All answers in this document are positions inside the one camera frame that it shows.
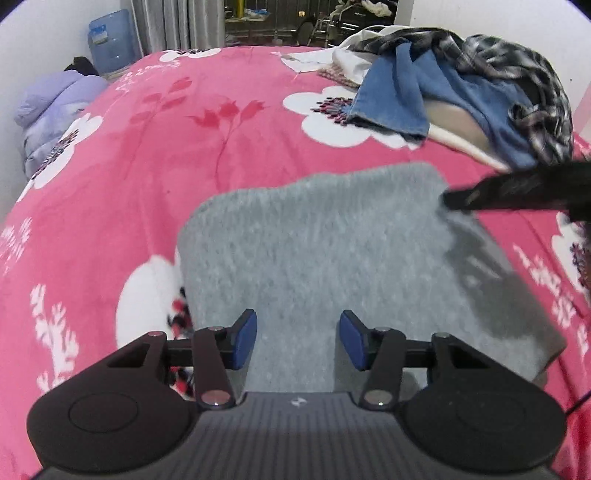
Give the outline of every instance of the black circular pad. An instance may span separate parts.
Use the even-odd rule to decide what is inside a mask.
[[[434,383],[417,393],[402,415],[410,437],[429,455],[494,475],[551,461],[566,428],[560,406],[534,388],[462,392]]]
[[[183,440],[194,405],[133,370],[77,375],[34,404],[27,431],[44,466],[91,474],[130,471]]]
[[[99,393],[81,398],[70,409],[70,421],[89,433],[109,433],[125,428],[138,416],[133,398],[118,393]]]

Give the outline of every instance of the gray curtain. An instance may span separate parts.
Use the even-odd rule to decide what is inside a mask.
[[[132,0],[145,53],[224,46],[223,0]]]

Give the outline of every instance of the purple puffer jacket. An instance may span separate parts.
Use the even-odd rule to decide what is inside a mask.
[[[24,93],[14,121],[24,129],[24,171],[39,169],[70,124],[109,83],[75,70],[44,76]]]

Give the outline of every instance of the bed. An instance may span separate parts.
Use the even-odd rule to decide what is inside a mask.
[[[277,187],[314,173],[426,161],[452,186],[492,172],[427,140],[343,126],[313,112],[346,89],[295,74],[291,47],[167,51],[147,56],[96,99],[27,185],[0,235],[0,471],[30,478],[39,463],[25,419],[32,403],[149,330],[176,333],[186,307],[177,234],[219,193]],[[578,151],[589,146],[576,138]],[[568,347],[545,390],[569,408],[591,388],[589,304],[560,212],[479,215]],[[569,417],[555,462],[591,478],[591,409]]]

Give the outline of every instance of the logo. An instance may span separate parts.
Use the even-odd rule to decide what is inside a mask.
[[[302,407],[304,407],[304,406],[305,406],[307,403],[308,403],[308,401],[307,401],[305,398],[302,398],[302,397],[297,397],[297,398],[294,398],[294,399],[291,401],[291,404],[292,404],[294,407],[297,407],[297,408],[302,408]]]

